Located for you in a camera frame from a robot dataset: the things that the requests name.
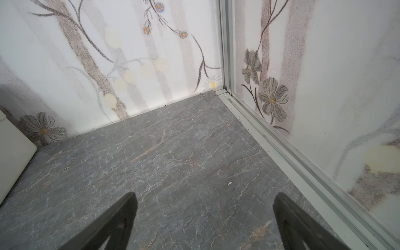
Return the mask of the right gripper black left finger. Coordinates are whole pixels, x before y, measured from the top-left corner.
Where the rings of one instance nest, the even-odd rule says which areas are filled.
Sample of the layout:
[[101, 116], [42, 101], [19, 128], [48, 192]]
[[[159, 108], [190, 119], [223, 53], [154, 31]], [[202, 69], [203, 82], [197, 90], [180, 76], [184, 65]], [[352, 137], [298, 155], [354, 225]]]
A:
[[138, 202], [128, 192], [88, 227], [60, 247], [61, 250], [125, 250], [128, 246]]

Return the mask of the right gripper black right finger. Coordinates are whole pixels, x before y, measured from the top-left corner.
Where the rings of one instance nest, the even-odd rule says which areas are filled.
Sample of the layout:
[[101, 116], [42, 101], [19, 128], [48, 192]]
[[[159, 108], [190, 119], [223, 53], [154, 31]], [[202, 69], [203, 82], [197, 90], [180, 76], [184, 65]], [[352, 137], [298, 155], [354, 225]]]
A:
[[277, 194], [273, 204], [285, 250], [348, 250], [286, 194]]

